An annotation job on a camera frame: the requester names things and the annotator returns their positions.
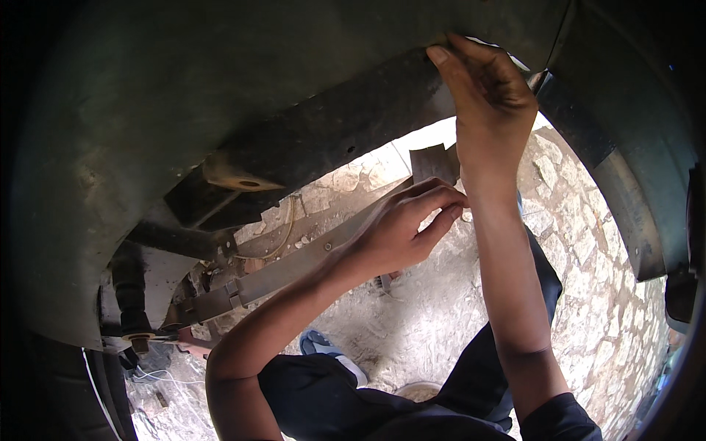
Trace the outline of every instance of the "person's right hand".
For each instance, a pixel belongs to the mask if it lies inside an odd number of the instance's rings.
[[[537,101],[502,49],[455,34],[454,49],[427,48],[456,105],[456,149],[469,201],[514,195],[517,166],[537,116]]]

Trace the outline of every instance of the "sleeve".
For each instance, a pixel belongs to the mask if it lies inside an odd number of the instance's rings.
[[[557,395],[528,415],[520,426],[524,441],[601,441],[601,428],[573,394]]]

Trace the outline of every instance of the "bolt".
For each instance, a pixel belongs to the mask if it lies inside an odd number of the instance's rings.
[[[145,355],[150,352],[150,345],[147,343],[148,341],[149,339],[146,339],[145,337],[132,339],[131,342],[133,344],[133,351],[135,351],[135,354]]]

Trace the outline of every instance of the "foot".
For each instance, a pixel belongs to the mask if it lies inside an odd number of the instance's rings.
[[[299,338],[299,350],[302,355],[326,354],[332,356],[339,363],[355,375],[357,387],[368,385],[368,374],[361,369],[350,358],[343,355],[343,351],[333,345],[329,339],[317,330],[308,329],[301,333]]]

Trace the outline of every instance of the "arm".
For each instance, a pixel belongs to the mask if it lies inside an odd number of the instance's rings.
[[[457,152],[478,240],[483,297],[520,422],[568,392],[551,350],[549,320],[517,211],[517,166],[537,101],[502,50],[449,35],[427,49],[456,104]]]
[[[437,178],[383,201],[356,235],[314,270],[238,323],[215,347],[206,369],[206,394],[222,440],[279,440],[277,421],[257,375],[341,294],[376,275],[416,265],[448,232],[467,199]],[[442,208],[423,231],[419,225]]]

